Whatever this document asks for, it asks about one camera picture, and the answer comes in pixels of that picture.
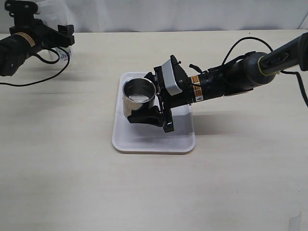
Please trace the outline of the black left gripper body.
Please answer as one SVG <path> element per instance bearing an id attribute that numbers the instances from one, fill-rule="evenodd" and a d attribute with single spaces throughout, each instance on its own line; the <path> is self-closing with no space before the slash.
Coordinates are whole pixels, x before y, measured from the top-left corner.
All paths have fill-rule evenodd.
<path id="1" fill-rule="evenodd" d="M 4 9 L 13 18 L 13 26 L 9 27 L 11 35 L 24 37 L 31 47 L 53 48 L 47 37 L 50 28 L 35 17 L 38 6 L 34 0 L 6 0 Z"/>

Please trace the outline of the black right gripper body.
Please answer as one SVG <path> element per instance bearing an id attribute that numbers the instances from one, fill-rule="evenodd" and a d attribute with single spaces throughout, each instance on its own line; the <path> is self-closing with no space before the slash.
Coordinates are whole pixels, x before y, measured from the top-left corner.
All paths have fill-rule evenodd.
<path id="1" fill-rule="evenodd" d="M 190 81 L 184 69 L 180 66 L 181 62 L 178 61 L 174 55 L 171 55 L 169 59 L 171 59 L 172 62 L 176 83 L 182 89 L 182 93 L 171 96 L 165 88 L 161 68 L 162 65 L 154 68 L 154 74 L 156 75 L 155 85 L 157 88 L 157 97 L 162 113 L 163 130 L 165 133 L 174 131 L 171 109 L 189 105 L 193 102 L 193 87 L 191 85 L 192 82 Z"/>

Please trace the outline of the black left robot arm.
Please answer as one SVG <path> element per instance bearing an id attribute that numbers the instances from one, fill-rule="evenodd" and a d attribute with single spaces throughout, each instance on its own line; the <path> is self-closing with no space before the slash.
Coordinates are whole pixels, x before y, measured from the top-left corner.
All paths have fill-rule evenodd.
<path id="1" fill-rule="evenodd" d="M 33 1 L 7 0 L 4 8 L 14 20 L 10 35 L 0 40 L 0 75 L 12 76 L 25 60 L 34 56 L 46 64 L 56 64 L 60 55 L 55 48 L 68 48 L 75 43 L 73 25 L 53 29 L 34 15 L 39 6 Z"/>

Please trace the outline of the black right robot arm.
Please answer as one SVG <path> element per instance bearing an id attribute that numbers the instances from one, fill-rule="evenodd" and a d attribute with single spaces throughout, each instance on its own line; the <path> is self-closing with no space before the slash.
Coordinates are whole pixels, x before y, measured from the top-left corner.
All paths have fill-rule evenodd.
<path id="1" fill-rule="evenodd" d="M 279 73 L 291 68 L 308 69 L 308 35 L 304 33 L 269 53 L 251 51 L 221 65 L 188 76 L 174 55 L 152 72 L 125 82 L 123 114 L 132 124 L 149 124 L 172 132 L 171 110 L 184 105 L 233 96 L 269 84 Z"/>

